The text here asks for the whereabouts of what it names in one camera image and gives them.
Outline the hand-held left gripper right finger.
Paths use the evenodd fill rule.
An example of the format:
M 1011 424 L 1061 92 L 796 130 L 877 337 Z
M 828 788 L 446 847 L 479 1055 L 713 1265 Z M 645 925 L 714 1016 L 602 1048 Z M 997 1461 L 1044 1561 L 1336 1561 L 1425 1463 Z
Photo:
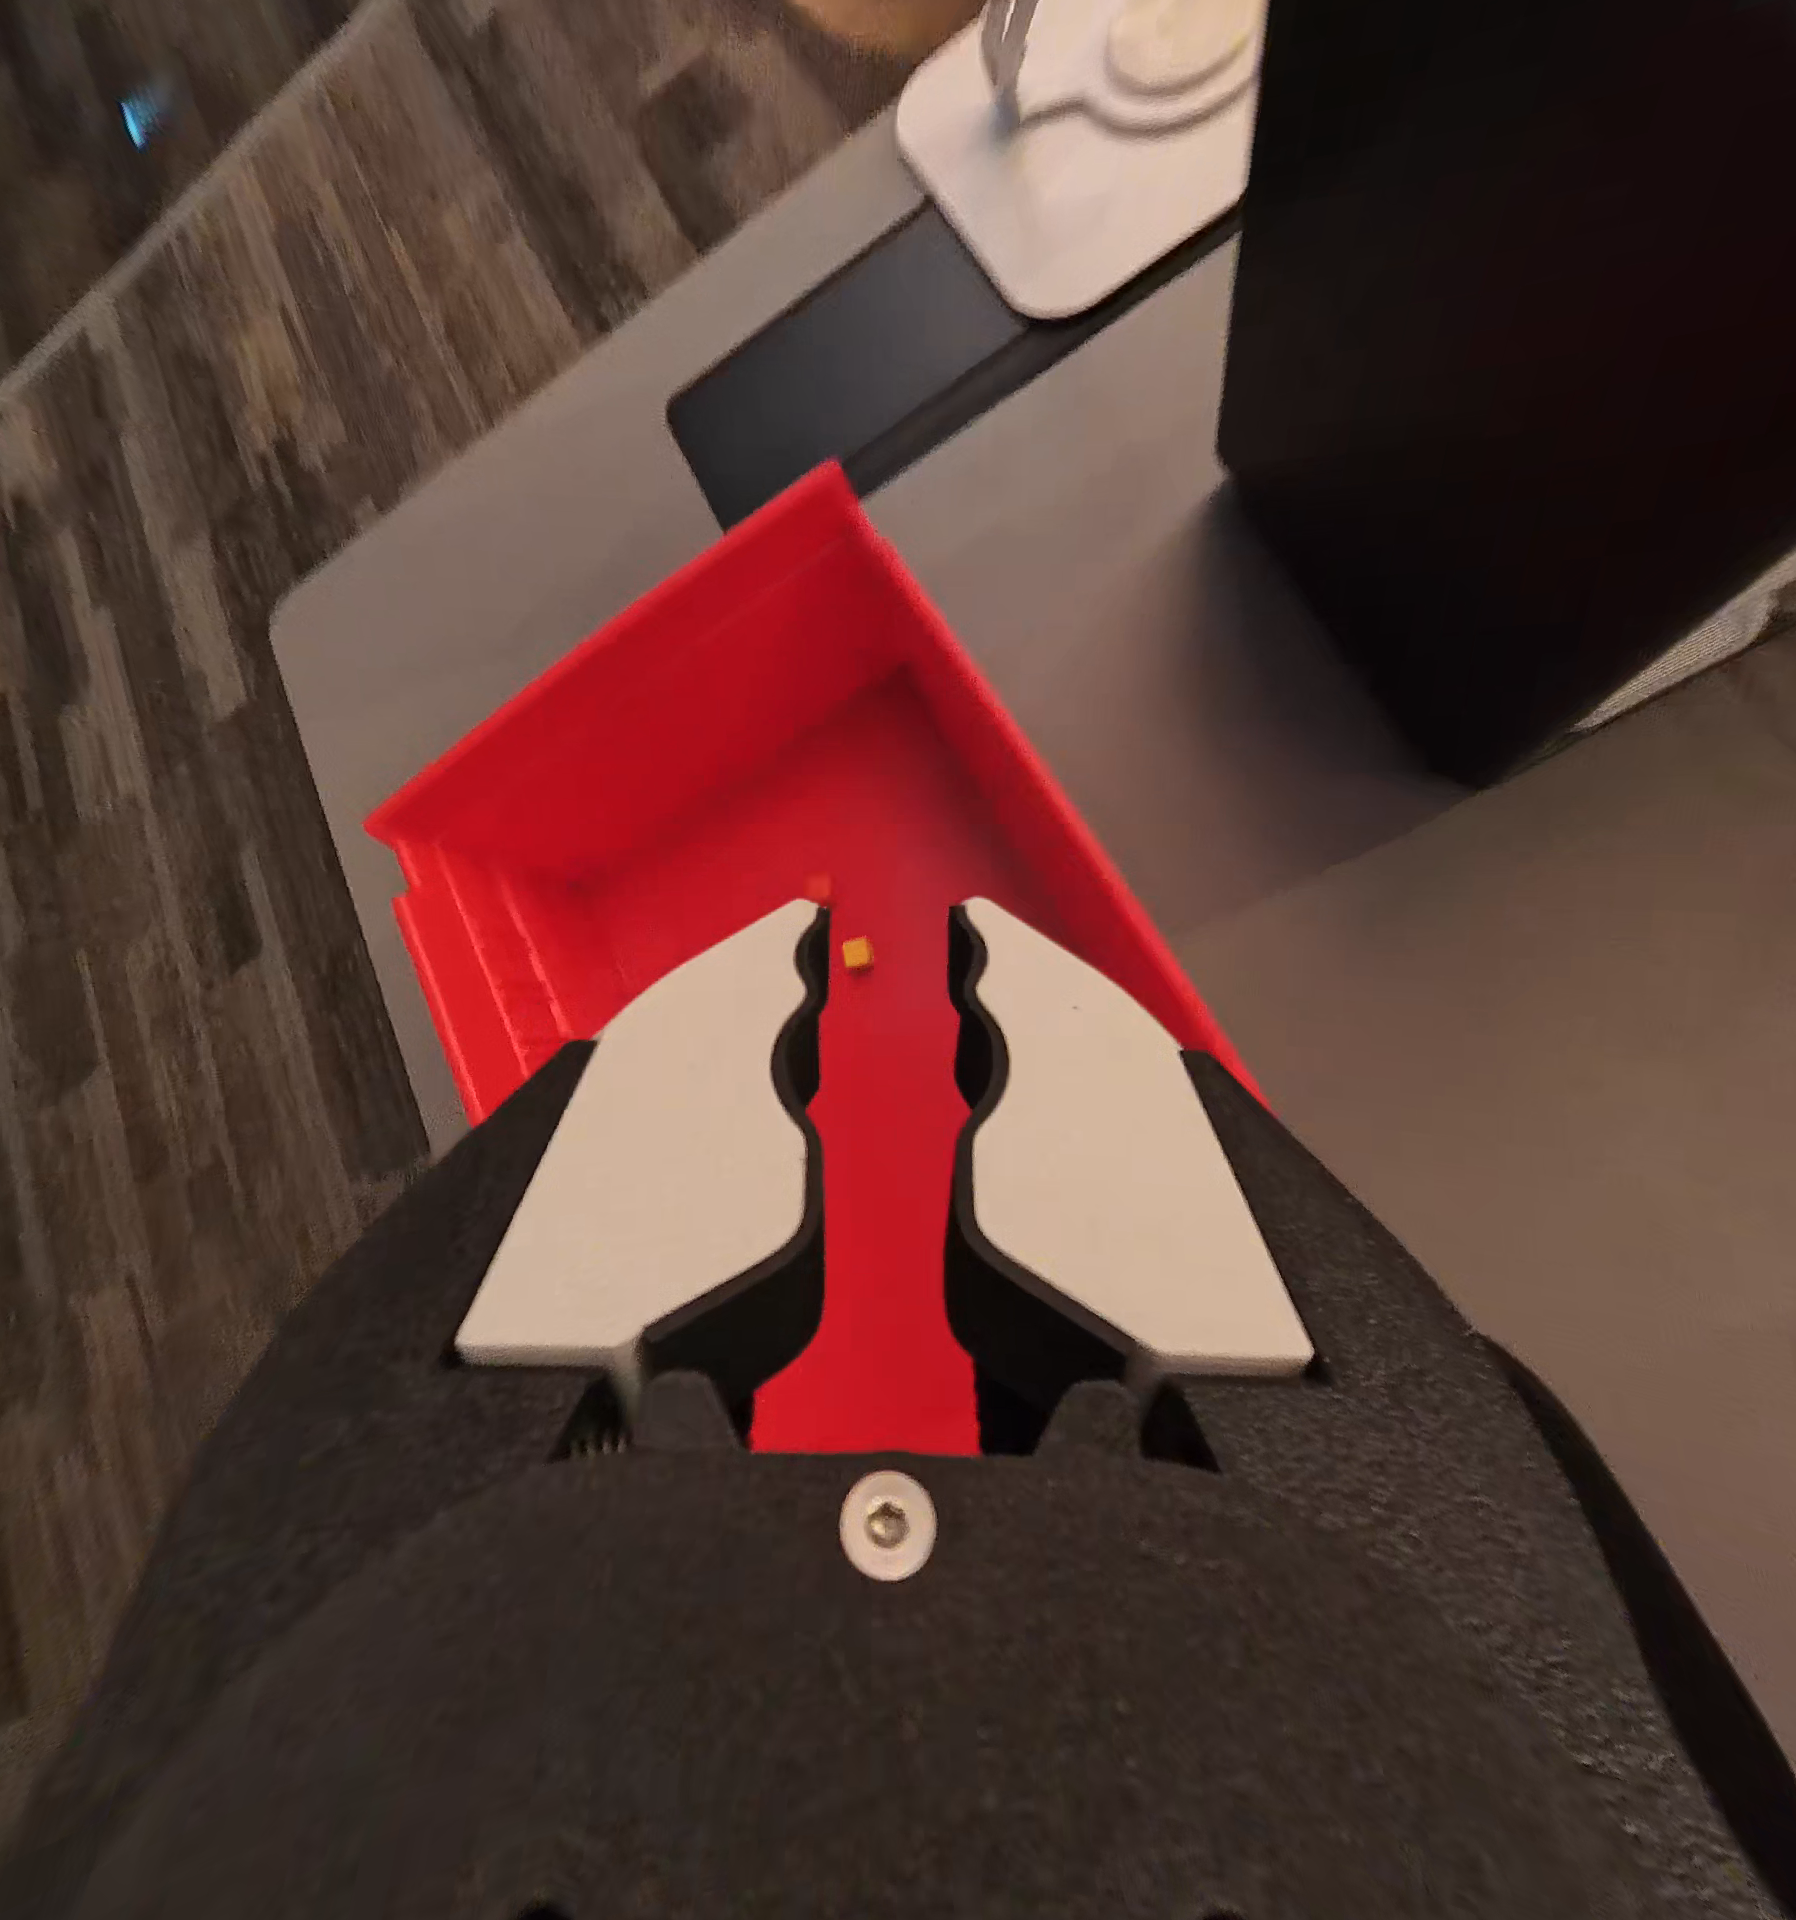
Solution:
M 1004 1382 L 1293 1380 L 1316 1347 L 1189 1054 L 994 899 L 950 914 L 950 1325 Z

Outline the red plastic bin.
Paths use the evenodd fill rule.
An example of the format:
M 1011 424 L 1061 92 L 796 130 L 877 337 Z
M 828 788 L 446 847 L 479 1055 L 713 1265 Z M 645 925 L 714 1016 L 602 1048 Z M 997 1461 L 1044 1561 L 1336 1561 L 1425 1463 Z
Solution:
M 468 1121 L 702 947 L 833 876 L 824 1306 L 765 1452 L 979 1452 L 943 1314 L 967 1104 L 947 914 L 1000 902 L 1247 1067 L 837 468 L 565 653 L 364 821 Z M 837 947 L 869 936 L 875 966 Z

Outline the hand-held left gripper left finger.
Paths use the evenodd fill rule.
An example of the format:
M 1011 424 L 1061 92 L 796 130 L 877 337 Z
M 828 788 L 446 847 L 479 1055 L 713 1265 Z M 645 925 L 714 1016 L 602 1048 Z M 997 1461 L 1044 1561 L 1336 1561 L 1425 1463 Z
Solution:
M 599 1032 L 452 1333 L 468 1365 L 766 1382 L 823 1308 L 828 909 L 789 899 Z

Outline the black drawer cabinet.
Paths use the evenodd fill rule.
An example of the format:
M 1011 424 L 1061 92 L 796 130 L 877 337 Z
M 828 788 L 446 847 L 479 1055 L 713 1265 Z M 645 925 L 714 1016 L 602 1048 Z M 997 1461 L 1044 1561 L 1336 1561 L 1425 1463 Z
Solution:
M 1796 549 L 1796 1 L 1268 6 L 1215 450 L 1432 773 Z

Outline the white stand base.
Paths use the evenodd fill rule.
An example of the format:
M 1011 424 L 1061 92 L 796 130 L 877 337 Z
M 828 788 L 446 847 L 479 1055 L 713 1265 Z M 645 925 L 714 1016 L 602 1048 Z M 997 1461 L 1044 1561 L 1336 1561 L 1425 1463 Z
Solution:
M 1265 1 L 990 1 L 896 143 L 1008 307 L 1071 319 L 1243 199 Z

